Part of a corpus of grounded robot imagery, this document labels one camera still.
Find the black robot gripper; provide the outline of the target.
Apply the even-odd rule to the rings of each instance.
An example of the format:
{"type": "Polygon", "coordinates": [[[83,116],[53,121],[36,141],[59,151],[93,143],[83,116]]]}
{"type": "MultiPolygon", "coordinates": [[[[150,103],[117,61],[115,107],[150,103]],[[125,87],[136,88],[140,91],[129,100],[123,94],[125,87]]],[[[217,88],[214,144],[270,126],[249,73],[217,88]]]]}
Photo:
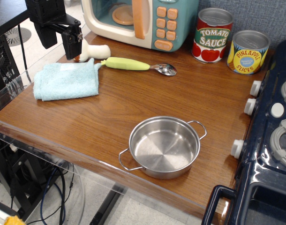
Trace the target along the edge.
{"type": "Polygon", "coordinates": [[[63,0],[26,0],[25,3],[45,49],[58,43],[53,30],[64,30],[61,37],[66,58],[72,60],[82,53],[81,22],[66,13],[63,0]]]}

